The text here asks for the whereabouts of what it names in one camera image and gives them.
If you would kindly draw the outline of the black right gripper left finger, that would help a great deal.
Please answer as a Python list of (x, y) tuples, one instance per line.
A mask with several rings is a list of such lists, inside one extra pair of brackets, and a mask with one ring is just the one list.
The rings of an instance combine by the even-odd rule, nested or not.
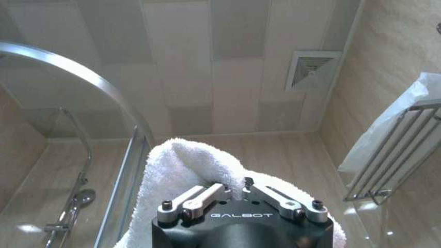
[(230, 197), (232, 191), (224, 184), (214, 183), (208, 188), (196, 185), (173, 200), (162, 201), (158, 206), (158, 222), (174, 222), (178, 217), (190, 222), (202, 216), (214, 201), (225, 201)]

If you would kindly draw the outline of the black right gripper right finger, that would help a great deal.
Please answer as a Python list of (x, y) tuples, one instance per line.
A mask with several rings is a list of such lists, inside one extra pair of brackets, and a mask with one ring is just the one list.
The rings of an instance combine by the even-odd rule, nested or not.
[(306, 218), (314, 223), (328, 221), (328, 208), (321, 200), (292, 198), (277, 188), (256, 183), (250, 177), (245, 177), (242, 198), (248, 201), (268, 203), (285, 219), (300, 221)]

